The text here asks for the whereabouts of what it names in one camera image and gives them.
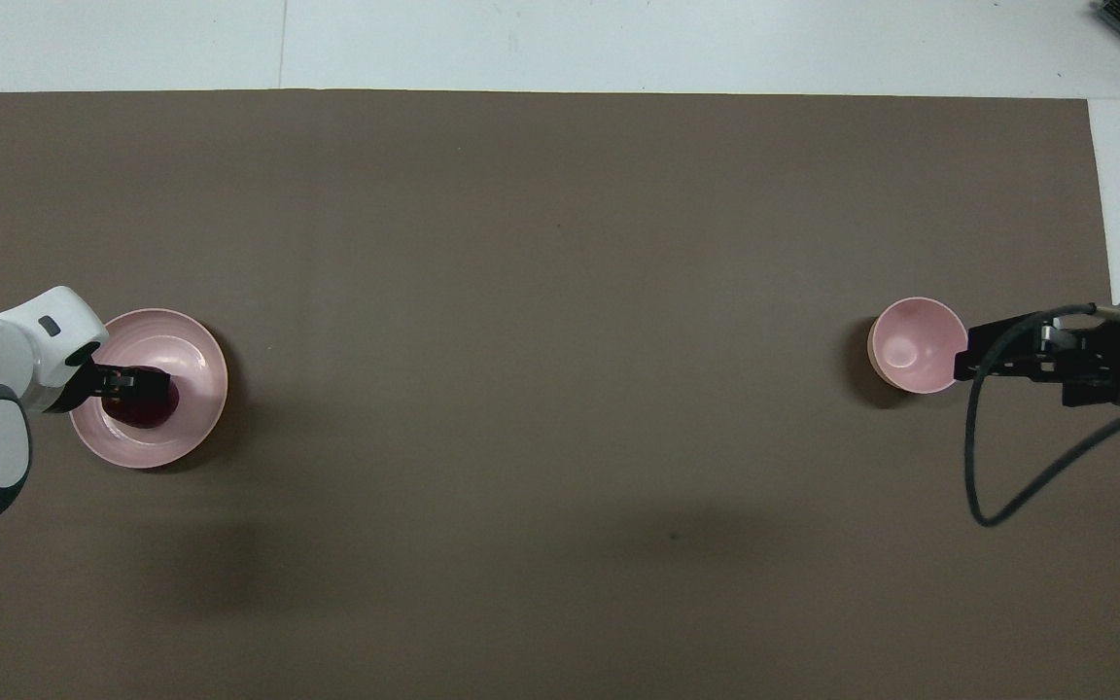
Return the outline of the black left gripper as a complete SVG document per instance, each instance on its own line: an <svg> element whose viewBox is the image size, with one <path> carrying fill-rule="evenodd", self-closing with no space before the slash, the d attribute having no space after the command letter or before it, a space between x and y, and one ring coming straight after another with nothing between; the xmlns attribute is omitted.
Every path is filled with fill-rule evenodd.
<svg viewBox="0 0 1120 700"><path fill-rule="evenodd" d="M65 367L74 370L56 399L45 408L46 413L68 413L90 396L121 400L121 402L164 402L170 396L172 376L155 367L121 367L97 365L92 358L101 340L90 340L65 360Z"/></svg>

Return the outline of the dark red apple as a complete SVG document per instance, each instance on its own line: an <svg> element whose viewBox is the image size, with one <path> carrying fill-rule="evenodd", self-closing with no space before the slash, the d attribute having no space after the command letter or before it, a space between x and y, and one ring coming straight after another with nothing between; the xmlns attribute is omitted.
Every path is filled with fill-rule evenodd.
<svg viewBox="0 0 1120 700"><path fill-rule="evenodd" d="M181 402L178 388L170 377L170 396L164 402L121 402L108 398L99 399L103 411L120 424L152 429L168 420Z"/></svg>

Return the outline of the pink plate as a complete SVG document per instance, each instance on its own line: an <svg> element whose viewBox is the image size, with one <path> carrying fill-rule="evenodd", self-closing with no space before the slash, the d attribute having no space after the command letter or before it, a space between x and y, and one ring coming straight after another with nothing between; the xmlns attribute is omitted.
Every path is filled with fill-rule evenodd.
<svg viewBox="0 0 1120 700"><path fill-rule="evenodd" d="M152 470L192 455L218 424L228 396L228 365L215 336L192 316L148 307L108 321L97 365L152 367L168 372L179 402L164 424L138 429L112 420L97 396L72 409L81 444L110 464Z"/></svg>

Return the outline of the pink bowl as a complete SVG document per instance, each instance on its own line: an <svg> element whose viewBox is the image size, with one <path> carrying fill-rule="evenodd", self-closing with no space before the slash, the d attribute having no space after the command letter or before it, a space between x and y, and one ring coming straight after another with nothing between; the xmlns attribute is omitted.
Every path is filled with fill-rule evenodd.
<svg viewBox="0 0 1120 700"><path fill-rule="evenodd" d="M906 297L876 316L865 345L868 363L885 384L930 395L956 384L956 356L967 349L968 332L948 304Z"/></svg>

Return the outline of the brown table mat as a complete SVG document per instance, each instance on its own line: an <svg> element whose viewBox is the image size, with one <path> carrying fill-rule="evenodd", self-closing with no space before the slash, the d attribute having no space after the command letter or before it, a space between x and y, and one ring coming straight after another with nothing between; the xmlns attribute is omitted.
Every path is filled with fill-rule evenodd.
<svg viewBox="0 0 1120 700"><path fill-rule="evenodd" d="M1120 436L979 528L865 354L1105 252L1077 99L0 93L0 310L231 364L161 472L37 418L0 700L1120 696Z"/></svg>

